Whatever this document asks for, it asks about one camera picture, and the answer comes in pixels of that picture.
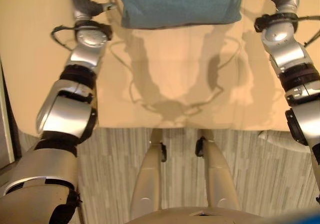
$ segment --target floor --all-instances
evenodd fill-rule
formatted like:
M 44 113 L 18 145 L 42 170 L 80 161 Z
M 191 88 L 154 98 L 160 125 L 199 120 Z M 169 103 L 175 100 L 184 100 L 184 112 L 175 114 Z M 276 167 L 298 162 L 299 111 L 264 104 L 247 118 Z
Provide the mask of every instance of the floor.
M 130 198 L 151 129 L 96 129 L 78 146 L 79 189 L 85 223 L 129 221 Z M 204 160 L 195 156 L 195 129 L 163 132 L 162 207 L 206 206 Z M 256 131 L 214 130 L 230 166 L 242 209 L 274 216 L 317 206 L 310 154 L 274 146 Z M 27 150 L 37 140 L 21 133 Z M 73 224 L 79 223 L 75 215 Z

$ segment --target cable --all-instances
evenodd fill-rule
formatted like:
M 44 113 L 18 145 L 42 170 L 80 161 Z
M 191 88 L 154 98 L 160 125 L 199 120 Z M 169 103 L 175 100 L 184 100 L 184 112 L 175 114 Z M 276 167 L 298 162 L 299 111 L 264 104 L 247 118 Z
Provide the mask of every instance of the cable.
M 298 21 L 303 21 L 303 20 L 320 20 L 320 16 L 305 16 L 305 17 L 298 18 Z
M 297 21 L 304 21 L 304 20 L 319 20 L 320 21 L 320 16 L 305 16 L 305 17 L 300 17 L 298 18 Z M 307 42 L 304 43 L 304 47 L 306 48 L 309 46 L 311 43 L 313 43 L 315 40 L 317 40 L 320 37 L 320 30 Z
M 72 51 L 71 48 L 69 48 L 67 45 L 61 43 L 61 41 L 56 37 L 55 33 L 59 32 L 61 30 L 99 30 L 99 28 L 97 27 L 81 27 L 81 28 L 77 28 L 77 27 L 66 27 L 63 25 L 57 26 L 55 27 L 52 32 L 50 33 L 51 38 L 57 42 L 59 45 L 61 45 L 62 47 L 64 47 L 65 49 Z
M 314 42 L 315 40 L 317 40 L 317 38 L 320 37 L 320 30 L 308 41 L 304 43 L 304 47 L 306 48 L 307 46 L 309 46 L 312 42 Z

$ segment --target teal cushion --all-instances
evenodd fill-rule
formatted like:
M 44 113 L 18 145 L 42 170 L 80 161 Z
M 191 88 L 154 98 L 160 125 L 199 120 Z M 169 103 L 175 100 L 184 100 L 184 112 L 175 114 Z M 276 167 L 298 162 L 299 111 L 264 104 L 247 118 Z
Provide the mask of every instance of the teal cushion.
M 230 24 L 241 19 L 241 0 L 122 0 L 122 26 L 131 29 Z

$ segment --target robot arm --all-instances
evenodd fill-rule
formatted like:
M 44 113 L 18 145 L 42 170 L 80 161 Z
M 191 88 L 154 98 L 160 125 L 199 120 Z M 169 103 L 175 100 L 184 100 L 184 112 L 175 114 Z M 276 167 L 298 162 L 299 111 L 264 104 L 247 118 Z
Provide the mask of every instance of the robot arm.
M 17 164 L 0 198 L 0 223 L 68 223 L 79 203 L 76 145 L 91 136 L 95 83 L 110 26 L 91 21 L 111 5 L 73 0 L 75 37 L 37 117 L 40 141 Z
M 291 107 L 285 115 L 293 138 L 310 147 L 312 166 L 320 189 L 320 75 L 305 47 L 294 38 L 300 0 L 272 0 L 276 13 L 255 22 L 264 49 L 285 90 Z

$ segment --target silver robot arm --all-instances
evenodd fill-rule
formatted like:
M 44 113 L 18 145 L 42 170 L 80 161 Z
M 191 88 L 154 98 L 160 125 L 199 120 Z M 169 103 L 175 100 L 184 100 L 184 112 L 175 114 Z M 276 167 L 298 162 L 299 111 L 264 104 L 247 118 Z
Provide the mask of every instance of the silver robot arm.
M 77 46 L 38 114 L 40 141 L 19 161 L 0 196 L 1 224 L 68 223 L 80 201 L 76 145 L 91 136 L 97 119 L 94 87 L 112 31 L 91 21 L 111 5 L 73 4 Z
M 310 147 L 320 189 L 320 75 L 305 47 L 294 38 L 300 0 L 272 1 L 276 13 L 256 19 L 255 30 L 262 32 L 264 49 L 270 54 L 272 67 L 291 106 L 285 115 L 292 136 Z

